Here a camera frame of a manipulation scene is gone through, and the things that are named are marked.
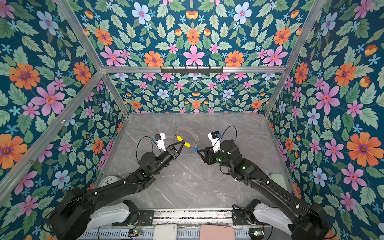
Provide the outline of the silver metal keyring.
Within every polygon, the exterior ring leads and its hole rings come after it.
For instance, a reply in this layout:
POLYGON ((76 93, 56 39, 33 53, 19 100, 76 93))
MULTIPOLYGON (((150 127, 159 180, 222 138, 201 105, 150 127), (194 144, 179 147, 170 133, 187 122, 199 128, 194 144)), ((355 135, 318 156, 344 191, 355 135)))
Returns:
POLYGON ((180 136, 186 143, 197 145, 199 143, 199 136, 192 128, 187 126, 180 126, 175 131, 176 136, 180 136))

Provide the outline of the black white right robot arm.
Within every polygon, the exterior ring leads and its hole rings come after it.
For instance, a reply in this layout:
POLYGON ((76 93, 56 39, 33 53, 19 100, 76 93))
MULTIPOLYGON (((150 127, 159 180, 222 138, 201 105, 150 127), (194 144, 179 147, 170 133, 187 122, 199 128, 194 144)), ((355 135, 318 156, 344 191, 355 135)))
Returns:
POLYGON ((259 166, 241 155, 234 140, 225 140, 218 148, 199 149, 197 153, 208 165, 217 163, 227 167, 231 177, 274 204, 269 207, 260 200, 252 200, 245 208, 249 222, 266 223, 293 240, 325 239, 330 230, 325 210, 319 204, 308 204, 274 182, 259 166))

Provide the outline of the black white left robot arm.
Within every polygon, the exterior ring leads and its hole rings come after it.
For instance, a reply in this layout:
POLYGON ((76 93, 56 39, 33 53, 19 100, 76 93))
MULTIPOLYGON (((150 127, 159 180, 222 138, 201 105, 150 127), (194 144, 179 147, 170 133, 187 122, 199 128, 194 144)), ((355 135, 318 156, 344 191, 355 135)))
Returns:
POLYGON ((163 168, 179 157, 184 141, 166 147, 156 156, 145 153, 139 168, 128 177, 93 190, 74 189, 49 216, 49 223, 59 240, 76 240, 84 232, 108 224, 136 225, 141 217, 138 207, 131 200, 116 204, 115 201, 147 189, 163 168))

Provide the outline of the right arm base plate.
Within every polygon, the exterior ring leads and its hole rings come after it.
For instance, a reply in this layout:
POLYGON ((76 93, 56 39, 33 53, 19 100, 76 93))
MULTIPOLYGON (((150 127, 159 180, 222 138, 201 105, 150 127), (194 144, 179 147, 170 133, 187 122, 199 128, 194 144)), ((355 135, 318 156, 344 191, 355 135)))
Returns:
POLYGON ((240 209, 232 209, 232 222, 234 226, 251 226, 257 223, 240 209))

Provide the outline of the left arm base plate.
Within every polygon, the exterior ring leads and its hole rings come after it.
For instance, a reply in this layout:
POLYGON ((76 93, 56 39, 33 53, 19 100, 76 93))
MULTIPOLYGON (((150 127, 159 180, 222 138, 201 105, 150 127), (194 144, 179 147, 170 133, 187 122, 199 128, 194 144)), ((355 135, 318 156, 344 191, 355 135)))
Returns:
POLYGON ((128 218, 121 223, 112 223, 114 227, 149 227, 154 220, 155 211, 153 210, 138 210, 130 213, 128 218))

